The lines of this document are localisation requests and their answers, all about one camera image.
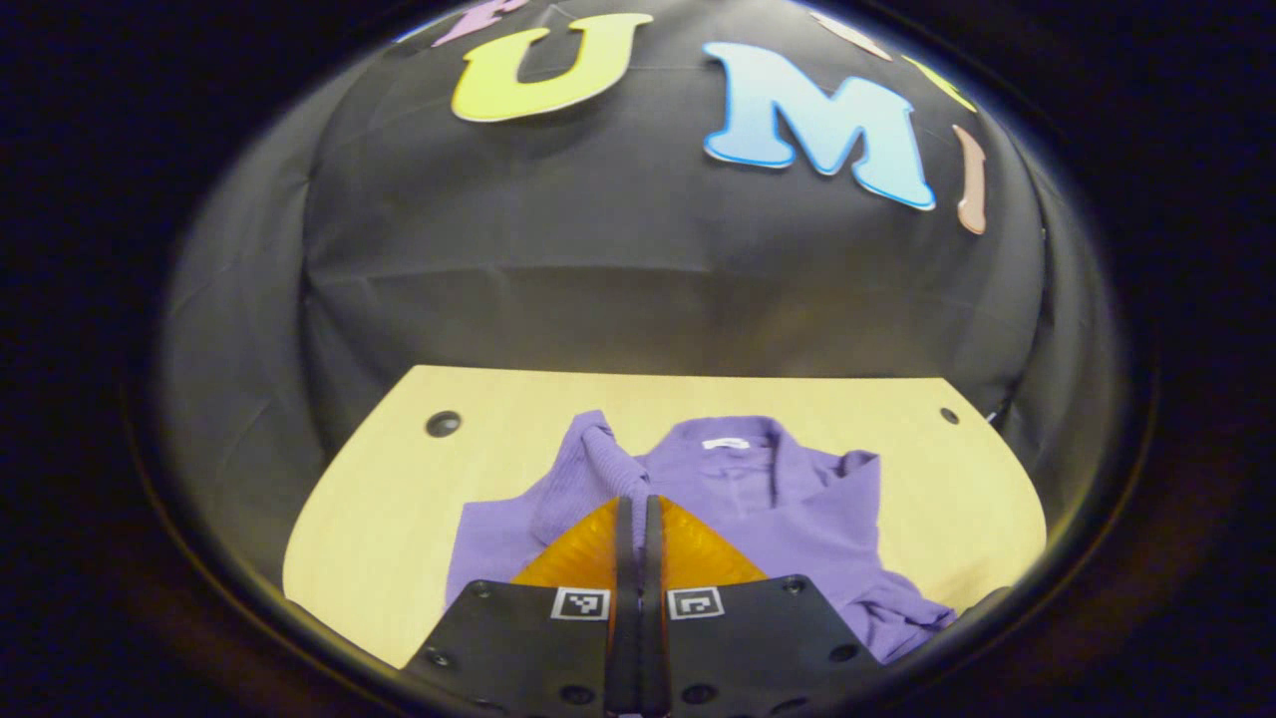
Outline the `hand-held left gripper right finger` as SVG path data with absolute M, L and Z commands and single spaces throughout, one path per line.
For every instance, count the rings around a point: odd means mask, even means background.
M 883 664 L 806 575 L 766 576 L 665 497 L 646 504 L 643 713 L 820 717 Z

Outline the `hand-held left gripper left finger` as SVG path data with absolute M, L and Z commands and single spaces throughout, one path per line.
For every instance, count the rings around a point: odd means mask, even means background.
M 407 676 L 491 717 L 641 712 L 641 592 L 632 501 L 605 502 L 507 582 L 478 578 Z

